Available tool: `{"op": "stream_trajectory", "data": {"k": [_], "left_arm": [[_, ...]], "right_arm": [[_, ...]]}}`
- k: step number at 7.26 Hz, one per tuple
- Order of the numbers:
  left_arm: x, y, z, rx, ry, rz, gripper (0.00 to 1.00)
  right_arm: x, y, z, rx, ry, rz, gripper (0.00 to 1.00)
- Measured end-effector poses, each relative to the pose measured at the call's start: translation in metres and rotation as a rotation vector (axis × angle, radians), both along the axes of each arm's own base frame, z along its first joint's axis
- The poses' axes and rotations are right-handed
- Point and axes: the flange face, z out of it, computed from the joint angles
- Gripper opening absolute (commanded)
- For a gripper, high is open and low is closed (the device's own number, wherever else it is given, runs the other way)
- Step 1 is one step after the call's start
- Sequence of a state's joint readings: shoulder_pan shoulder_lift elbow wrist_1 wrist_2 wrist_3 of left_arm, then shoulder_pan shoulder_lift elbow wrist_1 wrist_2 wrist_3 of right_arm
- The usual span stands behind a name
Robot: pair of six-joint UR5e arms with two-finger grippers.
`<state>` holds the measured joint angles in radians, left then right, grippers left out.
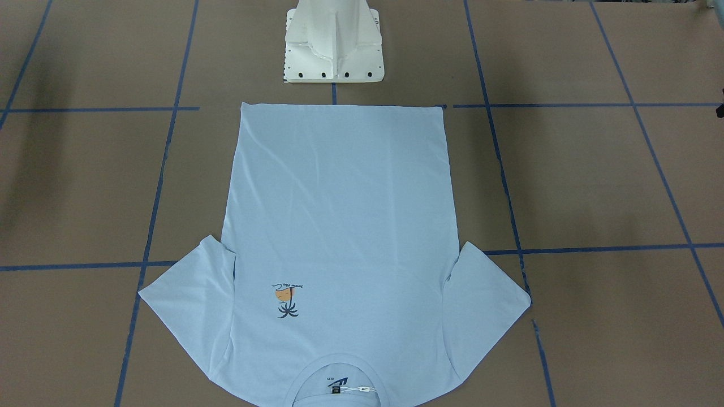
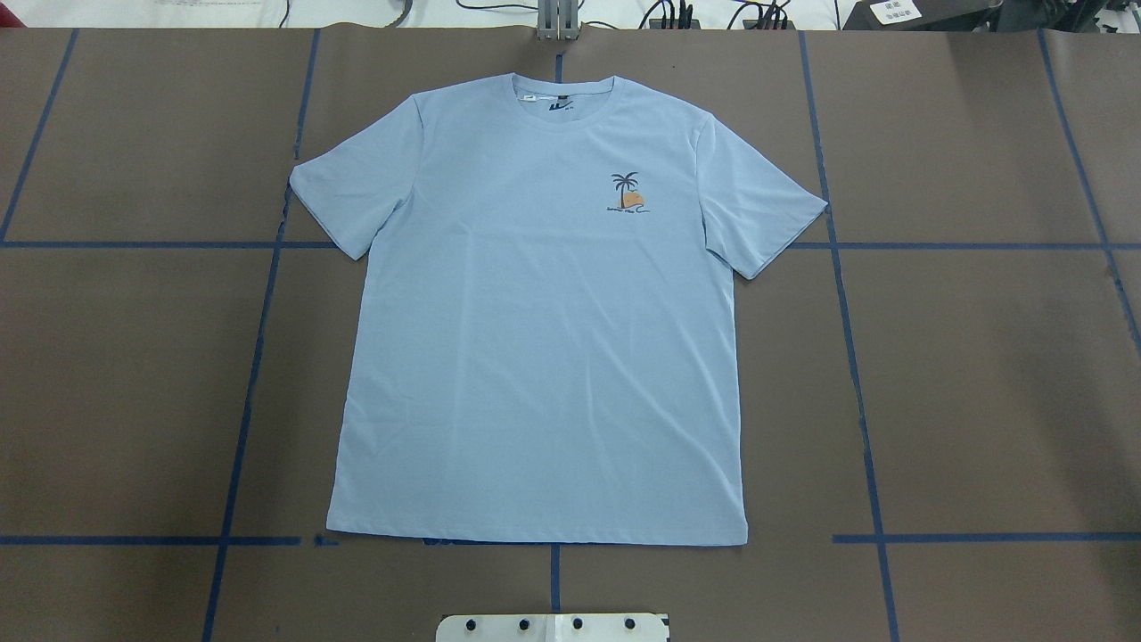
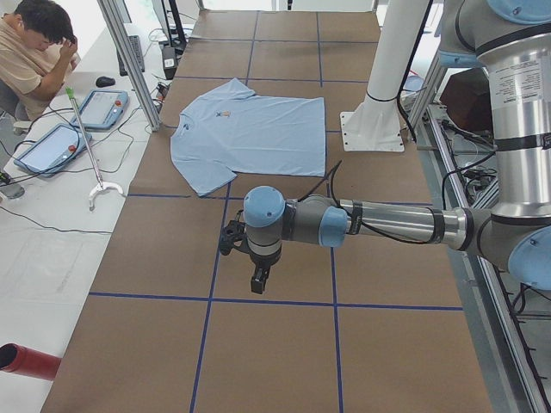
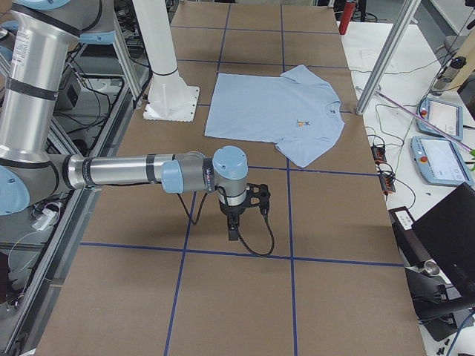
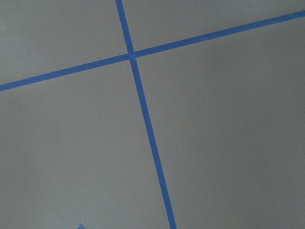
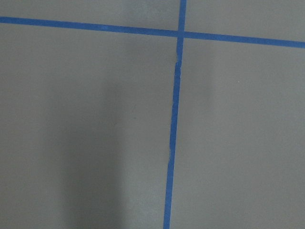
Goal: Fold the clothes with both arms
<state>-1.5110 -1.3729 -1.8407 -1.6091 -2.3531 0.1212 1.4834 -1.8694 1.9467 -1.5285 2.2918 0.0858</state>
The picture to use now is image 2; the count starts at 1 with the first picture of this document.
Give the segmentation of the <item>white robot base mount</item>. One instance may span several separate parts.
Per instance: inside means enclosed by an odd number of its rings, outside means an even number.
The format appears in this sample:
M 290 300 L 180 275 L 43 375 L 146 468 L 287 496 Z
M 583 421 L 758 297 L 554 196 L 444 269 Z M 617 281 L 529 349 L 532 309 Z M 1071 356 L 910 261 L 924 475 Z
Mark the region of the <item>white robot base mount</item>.
M 436 641 L 669 641 L 666 613 L 456 613 Z

